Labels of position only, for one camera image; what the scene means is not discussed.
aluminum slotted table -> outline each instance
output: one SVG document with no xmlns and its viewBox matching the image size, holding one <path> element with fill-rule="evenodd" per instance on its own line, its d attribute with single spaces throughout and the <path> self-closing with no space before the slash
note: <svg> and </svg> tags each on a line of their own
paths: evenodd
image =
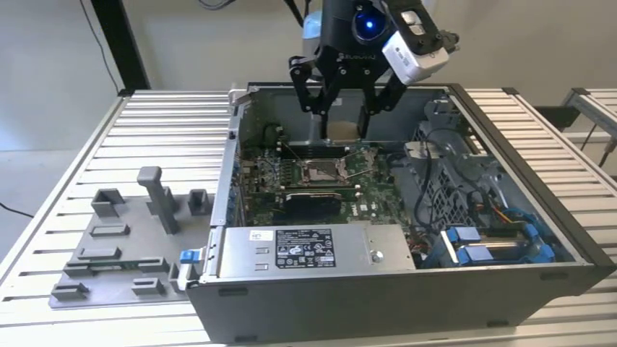
<svg viewBox="0 0 617 347">
<path fill-rule="evenodd" d="M 521 156 L 596 242 L 617 262 L 617 186 L 520 95 L 468 90 Z M 178 194 L 215 191 L 230 120 L 228 93 L 139 91 L 119 98 L 0 265 L 0 343 L 102 346 L 208 344 L 188 301 L 52 310 L 48 297 L 78 247 L 96 190 L 144 196 L 139 168 L 164 168 Z M 611 346 L 617 345 L 617 273 L 585 295 L 552 301 L 516 328 L 282 346 Z"/>
<path fill-rule="evenodd" d="M 617 138 L 617 89 L 575 88 L 563 104 L 573 106 Z"/>
</svg>

